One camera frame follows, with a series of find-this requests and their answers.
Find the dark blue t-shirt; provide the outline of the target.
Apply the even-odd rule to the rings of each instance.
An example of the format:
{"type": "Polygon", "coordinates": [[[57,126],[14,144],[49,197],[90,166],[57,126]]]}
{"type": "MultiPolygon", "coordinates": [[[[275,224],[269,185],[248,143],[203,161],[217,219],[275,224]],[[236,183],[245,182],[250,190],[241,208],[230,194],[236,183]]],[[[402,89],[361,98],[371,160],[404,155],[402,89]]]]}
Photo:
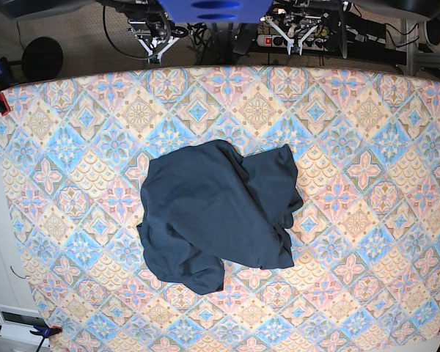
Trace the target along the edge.
{"type": "Polygon", "coordinates": [[[304,204],[288,145],[242,156],[214,140],[153,159],[137,227],[144,261],[162,282],[199,295],[224,286],[224,264],[293,266],[288,230],[304,204]]]}

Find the black round stool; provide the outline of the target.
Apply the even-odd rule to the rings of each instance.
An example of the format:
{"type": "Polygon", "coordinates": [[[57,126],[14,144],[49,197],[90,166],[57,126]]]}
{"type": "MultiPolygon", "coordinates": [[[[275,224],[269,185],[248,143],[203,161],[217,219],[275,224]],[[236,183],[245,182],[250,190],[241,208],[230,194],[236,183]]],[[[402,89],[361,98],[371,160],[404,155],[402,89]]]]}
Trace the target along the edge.
{"type": "Polygon", "coordinates": [[[21,68],[29,82],[55,79],[62,65],[62,47],[51,37],[38,37],[31,41],[21,58],[21,68]]]}

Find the patterned tablecloth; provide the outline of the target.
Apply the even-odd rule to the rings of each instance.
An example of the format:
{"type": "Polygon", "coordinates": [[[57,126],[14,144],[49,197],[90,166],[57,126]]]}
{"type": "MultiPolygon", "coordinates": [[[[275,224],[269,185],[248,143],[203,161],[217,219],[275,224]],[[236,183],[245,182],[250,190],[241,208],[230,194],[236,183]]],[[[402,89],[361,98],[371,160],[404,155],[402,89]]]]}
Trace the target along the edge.
{"type": "Polygon", "coordinates": [[[107,73],[0,94],[53,351],[373,351],[440,336],[440,82],[107,73]]]}

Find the blue orange clamp lower left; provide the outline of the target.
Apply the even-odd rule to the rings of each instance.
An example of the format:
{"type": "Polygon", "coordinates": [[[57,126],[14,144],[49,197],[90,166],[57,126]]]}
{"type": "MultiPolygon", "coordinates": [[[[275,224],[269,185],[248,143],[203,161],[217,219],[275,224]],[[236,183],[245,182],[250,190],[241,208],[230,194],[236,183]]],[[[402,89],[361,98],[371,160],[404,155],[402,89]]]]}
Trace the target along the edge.
{"type": "Polygon", "coordinates": [[[0,324],[0,337],[6,340],[22,342],[29,345],[50,346],[50,337],[62,333],[62,328],[58,326],[29,326],[14,323],[0,324]]]}

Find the white floor vent panel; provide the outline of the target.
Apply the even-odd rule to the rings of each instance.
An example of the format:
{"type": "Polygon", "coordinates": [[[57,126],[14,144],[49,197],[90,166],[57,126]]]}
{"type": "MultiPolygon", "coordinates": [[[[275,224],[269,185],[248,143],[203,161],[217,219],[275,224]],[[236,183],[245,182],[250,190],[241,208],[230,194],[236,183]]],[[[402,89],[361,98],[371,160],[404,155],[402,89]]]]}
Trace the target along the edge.
{"type": "Polygon", "coordinates": [[[0,338],[38,346],[42,338],[31,331],[34,331],[34,326],[44,325],[45,321],[37,310],[0,304],[0,338]]]}

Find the aluminium frame post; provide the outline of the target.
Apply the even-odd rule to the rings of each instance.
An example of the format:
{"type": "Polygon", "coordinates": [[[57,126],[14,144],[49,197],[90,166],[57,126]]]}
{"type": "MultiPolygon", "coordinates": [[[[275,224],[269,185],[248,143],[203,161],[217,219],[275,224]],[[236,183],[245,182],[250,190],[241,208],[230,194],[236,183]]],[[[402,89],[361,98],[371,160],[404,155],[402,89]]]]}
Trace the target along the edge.
{"type": "Polygon", "coordinates": [[[414,55],[418,51],[419,40],[419,23],[412,20],[402,20],[400,25],[402,34],[403,49],[406,52],[406,74],[408,76],[416,76],[419,70],[418,66],[414,63],[414,55]]]}

